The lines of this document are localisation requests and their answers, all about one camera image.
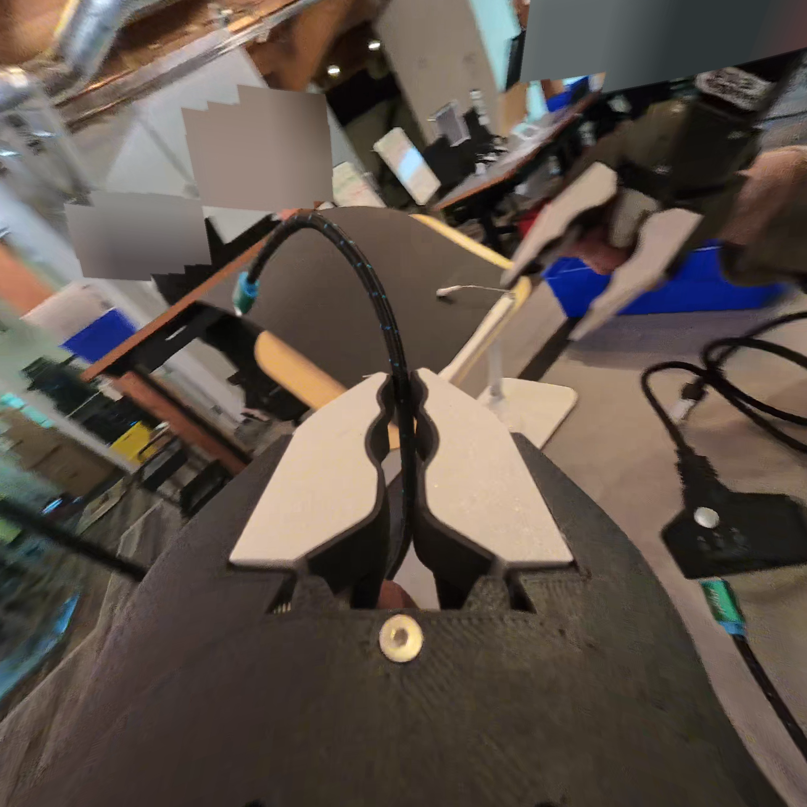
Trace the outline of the long office desk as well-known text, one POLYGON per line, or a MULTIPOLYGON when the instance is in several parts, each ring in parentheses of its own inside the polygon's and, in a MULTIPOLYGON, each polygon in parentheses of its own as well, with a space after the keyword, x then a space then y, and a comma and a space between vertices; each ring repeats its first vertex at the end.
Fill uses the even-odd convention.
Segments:
POLYGON ((533 126, 534 133, 499 156, 482 173, 473 173, 438 202, 430 205, 433 212, 450 212, 456 207, 478 205, 478 198, 500 198, 525 180, 540 161, 557 150, 566 132, 576 127, 585 111, 600 98, 600 92, 589 92, 570 106, 544 115, 533 126))

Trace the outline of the person's right hand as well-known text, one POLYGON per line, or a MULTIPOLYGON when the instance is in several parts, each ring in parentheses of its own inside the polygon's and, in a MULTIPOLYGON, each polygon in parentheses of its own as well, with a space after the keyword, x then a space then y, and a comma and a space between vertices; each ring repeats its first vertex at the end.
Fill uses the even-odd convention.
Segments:
POLYGON ((743 174, 746 181, 717 235, 721 243, 741 248, 759 240, 805 189, 806 146, 763 152, 743 174))

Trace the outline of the blue divided plastic bin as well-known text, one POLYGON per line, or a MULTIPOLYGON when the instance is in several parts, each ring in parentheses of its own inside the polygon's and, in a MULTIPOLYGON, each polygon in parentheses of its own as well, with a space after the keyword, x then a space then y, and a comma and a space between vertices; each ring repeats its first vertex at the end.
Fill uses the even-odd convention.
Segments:
MULTIPOLYGON (((721 274, 721 258, 721 242, 703 243, 686 257, 674 277, 635 298, 619 315, 759 310, 791 291, 785 283, 737 286, 721 274)), ((583 317, 611 283, 610 276, 595 273, 574 257, 559 258, 542 278, 569 318, 583 317)))

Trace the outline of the person's right forearm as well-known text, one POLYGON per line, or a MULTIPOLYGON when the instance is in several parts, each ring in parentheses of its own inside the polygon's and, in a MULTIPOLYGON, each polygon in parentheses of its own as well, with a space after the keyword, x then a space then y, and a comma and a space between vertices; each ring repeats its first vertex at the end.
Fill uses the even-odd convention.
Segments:
POLYGON ((740 287, 790 284, 806 292, 805 237, 764 237, 750 245, 721 241, 721 272, 740 287))

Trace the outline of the whiteboard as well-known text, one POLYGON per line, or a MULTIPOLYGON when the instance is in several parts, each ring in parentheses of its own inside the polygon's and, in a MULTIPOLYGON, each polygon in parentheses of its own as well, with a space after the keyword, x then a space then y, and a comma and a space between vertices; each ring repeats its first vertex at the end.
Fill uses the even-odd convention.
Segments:
POLYGON ((390 129, 373 150, 420 207, 438 193, 440 180, 401 127, 390 129))

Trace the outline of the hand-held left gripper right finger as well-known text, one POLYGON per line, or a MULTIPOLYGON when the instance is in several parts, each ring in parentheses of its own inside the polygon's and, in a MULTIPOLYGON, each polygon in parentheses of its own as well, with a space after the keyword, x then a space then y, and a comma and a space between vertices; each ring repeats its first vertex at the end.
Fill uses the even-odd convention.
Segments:
POLYGON ((570 548, 508 427, 430 369, 411 373, 417 485, 412 539, 439 606, 482 578, 566 570, 570 548))

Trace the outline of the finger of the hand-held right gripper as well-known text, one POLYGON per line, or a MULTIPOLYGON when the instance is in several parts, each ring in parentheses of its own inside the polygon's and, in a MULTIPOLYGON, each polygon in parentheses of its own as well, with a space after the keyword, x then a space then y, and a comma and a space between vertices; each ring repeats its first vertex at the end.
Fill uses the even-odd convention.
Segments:
POLYGON ((607 206, 617 194, 615 169, 594 163, 565 190, 541 207, 502 275, 503 287, 514 287, 524 275, 552 266, 580 238, 583 220, 607 206))
POLYGON ((682 252, 702 216, 684 208, 671 208, 649 216, 638 231, 638 242, 630 258, 611 276, 604 291, 590 304, 586 314, 571 330, 576 342, 602 327, 609 319, 661 280, 682 252))

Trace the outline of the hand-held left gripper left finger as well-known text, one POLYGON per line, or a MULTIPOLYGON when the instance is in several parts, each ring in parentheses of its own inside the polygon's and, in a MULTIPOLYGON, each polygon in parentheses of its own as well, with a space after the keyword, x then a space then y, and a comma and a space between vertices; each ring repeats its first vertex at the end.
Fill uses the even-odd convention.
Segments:
POLYGON ((388 570, 390 512, 382 463, 395 409, 375 373, 317 410, 291 436, 230 563, 325 580, 351 604, 375 604, 388 570))

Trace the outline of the black hdmi switch box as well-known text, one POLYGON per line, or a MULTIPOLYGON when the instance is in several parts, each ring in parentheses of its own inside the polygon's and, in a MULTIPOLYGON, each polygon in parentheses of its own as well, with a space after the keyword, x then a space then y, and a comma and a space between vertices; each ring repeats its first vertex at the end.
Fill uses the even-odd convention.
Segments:
POLYGON ((805 506, 782 494, 729 491, 682 510, 661 540, 688 580, 803 566, 805 506))

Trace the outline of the white stand base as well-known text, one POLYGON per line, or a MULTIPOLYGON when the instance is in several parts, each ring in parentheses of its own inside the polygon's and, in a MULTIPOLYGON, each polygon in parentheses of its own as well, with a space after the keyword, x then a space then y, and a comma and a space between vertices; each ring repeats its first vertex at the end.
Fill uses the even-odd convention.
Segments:
POLYGON ((505 376, 508 337, 504 333, 513 319, 521 320, 522 303, 514 294, 499 297, 466 345, 465 370, 470 375, 477 363, 486 364, 487 385, 477 398, 479 403, 511 433, 523 435, 541 449, 578 398, 570 388, 505 376))

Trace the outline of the small blue bin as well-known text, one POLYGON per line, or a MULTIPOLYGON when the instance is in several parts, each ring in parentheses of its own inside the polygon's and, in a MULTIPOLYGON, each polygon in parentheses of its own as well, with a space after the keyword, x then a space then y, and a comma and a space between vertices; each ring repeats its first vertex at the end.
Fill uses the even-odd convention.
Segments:
POLYGON ((137 326, 117 308, 111 308, 61 343, 60 348, 91 365, 122 345, 137 326))

